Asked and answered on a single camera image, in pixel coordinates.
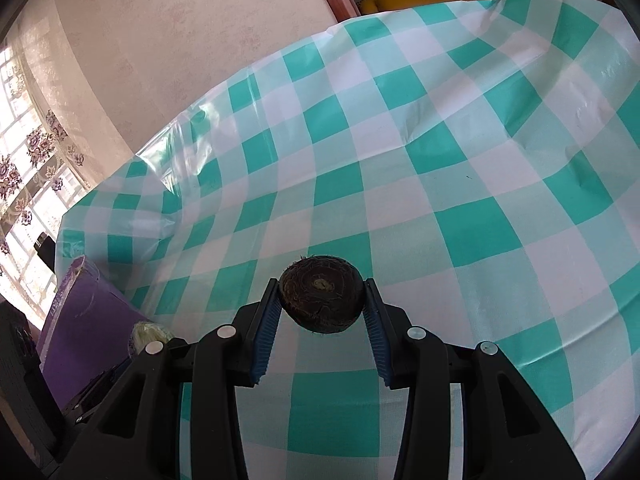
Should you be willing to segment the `green fruit half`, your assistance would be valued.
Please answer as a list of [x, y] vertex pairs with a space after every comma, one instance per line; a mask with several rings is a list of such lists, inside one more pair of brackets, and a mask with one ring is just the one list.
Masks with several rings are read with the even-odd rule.
[[174, 334], [165, 326], [149, 321], [139, 321], [132, 326], [128, 339], [128, 354], [133, 359], [150, 342], [159, 341], [167, 344], [172, 338]]

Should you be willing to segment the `floral window curtain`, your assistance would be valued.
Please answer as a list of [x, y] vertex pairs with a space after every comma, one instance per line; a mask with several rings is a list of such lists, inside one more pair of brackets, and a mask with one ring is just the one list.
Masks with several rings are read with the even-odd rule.
[[41, 324], [56, 291], [38, 257], [41, 235], [58, 236], [62, 215], [86, 194], [58, 143], [53, 114], [27, 87], [18, 54], [1, 45], [1, 293]]

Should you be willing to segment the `dark brown round fruit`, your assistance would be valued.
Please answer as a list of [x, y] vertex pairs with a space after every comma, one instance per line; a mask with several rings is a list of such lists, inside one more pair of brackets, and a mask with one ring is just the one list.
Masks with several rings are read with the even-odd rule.
[[318, 334], [347, 330], [360, 317], [366, 296], [359, 271], [333, 256], [295, 261], [282, 273], [279, 287], [288, 316]]

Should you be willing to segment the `purple cardboard box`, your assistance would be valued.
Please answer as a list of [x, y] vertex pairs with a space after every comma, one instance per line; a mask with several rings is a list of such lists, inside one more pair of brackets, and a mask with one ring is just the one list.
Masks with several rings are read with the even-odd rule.
[[145, 320], [87, 257], [70, 264], [37, 342], [40, 370], [59, 408], [128, 358], [134, 324]]

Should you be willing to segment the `teal white checkered tablecloth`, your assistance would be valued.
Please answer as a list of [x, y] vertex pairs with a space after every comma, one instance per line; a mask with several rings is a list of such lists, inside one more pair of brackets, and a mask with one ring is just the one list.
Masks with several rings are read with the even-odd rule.
[[292, 262], [341, 257], [440, 339], [491, 340], [588, 478], [639, 414], [639, 40], [596, 0], [354, 18], [180, 113], [64, 214], [194, 341]]

